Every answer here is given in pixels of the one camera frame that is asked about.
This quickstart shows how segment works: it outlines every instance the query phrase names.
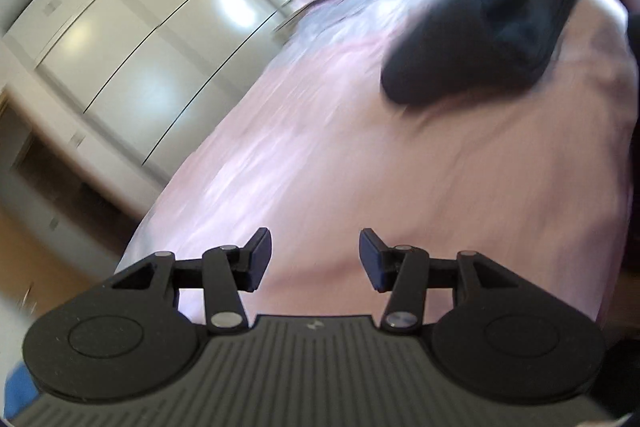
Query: black groove line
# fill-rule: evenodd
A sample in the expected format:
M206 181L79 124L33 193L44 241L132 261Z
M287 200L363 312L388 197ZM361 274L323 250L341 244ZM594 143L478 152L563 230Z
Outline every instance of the black groove line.
M169 133L169 131L171 131L172 127L175 125L175 123L178 121L178 119L182 116L182 114L187 110L187 108L191 105L191 103L196 99L196 97L200 94L200 92L207 87L207 85L210 83L210 81L213 79L214 76L216 76L218 74L218 72L225 66L225 64L231 60L231 57L233 57L236 53L238 53L238 51L240 50L240 48L242 48L242 46L245 45L245 43L255 35L255 33L262 28L269 20L271 20L271 18L276 15L277 10L275 12L273 12L271 15L269 15L244 41L242 41L242 43L236 48L236 50L229 55L226 60L220 64L220 66L217 68L216 71L214 71L214 73L207 79L207 82L205 82L202 87L197 90L196 94L193 95L193 98L187 103L187 105L184 106L184 109L180 111L180 114L178 116L175 117L175 120L172 122L172 124L169 126L169 128L164 131L164 133L162 134L162 136L160 137L160 139L158 140L158 143L156 143L154 145L154 148L151 149L151 152L148 154L148 156L145 158L145 160L142 162L142 165L144 165L149 158L151 158L151 155L154 153L154 151L156 150L156 148L160 145L160 142L164 139L164 137L167 135L167 133Z
M96 98L98 98L98 96L100 96L100 93L104 90L104 88L105 88L105 87L107 87L107 85L109 84L109 82L111 82L111 79L116 75L116 73L118 73L118 71L120 71L120 68L124 66L124 64L127 62L127 60L129 60L129 59L131 58L131 55L133 55L133 54L138 50L138 48L139 48L142 44L144 44L144 42L145 42L145 41L146 41L146 40L147 40L151 35L153 35L153 34L154 34L154 32L155 32L155 31L156 31L160 26L162 26L165 22L167 22L167 21L171 18L171 16L172 16L174 13L176 13L180 8L182 8L182 7L183 7L185 4L187 4L189 1L190 1L190 0L185 0L182 4L180 4L180 6L178 6L174 11L172 11L172 12L169 14L169 16L168 16L164 21L162 21L159 25L155 26L155 27L151 30L151 32L149 33L149 35L147 35L147 36L142 40L142 42L140 42L140 44L138 44L138 45L133 49L133 51L132 51L132 52L130 52L130 54L129 54L129 55L127 55L127 58L125 58L125 59L122 61L121 65L119 65L119 66L116 68L116 70L115 70L115 71L113 71L113 74L108 78L108 80L107 80L107 81L104 83L104 85L100 88L100 90L98 91L98 93L97 93L97 94L92 98L91 102L89 102L89 105L87 105L87 106L86 106L86 109L82 112L83 114L84 114L84 113L86 113L86 112L89 110L89 108L90 108L90 107L92 106L92 104L95 102L95 99L96 99Z

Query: bed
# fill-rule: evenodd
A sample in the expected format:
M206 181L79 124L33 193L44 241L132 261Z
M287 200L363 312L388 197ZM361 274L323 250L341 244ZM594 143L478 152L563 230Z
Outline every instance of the bed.
M436 0L315 0L281 54L175 174L120 269L273 234L256 314L372 314L358 232L432 257L477 250L602 318L630 207L636 66L616 0L579 0L538 85L511 99L394 107L385 54ZM451 306L430 293L426 320ZM202 322L198 291L180 310Z

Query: silver screw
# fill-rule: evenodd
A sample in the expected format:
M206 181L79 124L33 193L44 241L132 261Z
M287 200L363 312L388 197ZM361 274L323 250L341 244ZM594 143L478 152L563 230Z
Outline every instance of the silver screw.
M235 328L242 324L242 317L236 312L220 312L211 317L211 324L217 328Z
M418 322L418 317L409 312L393 312L385 317L386 323L392 328L410 328Z

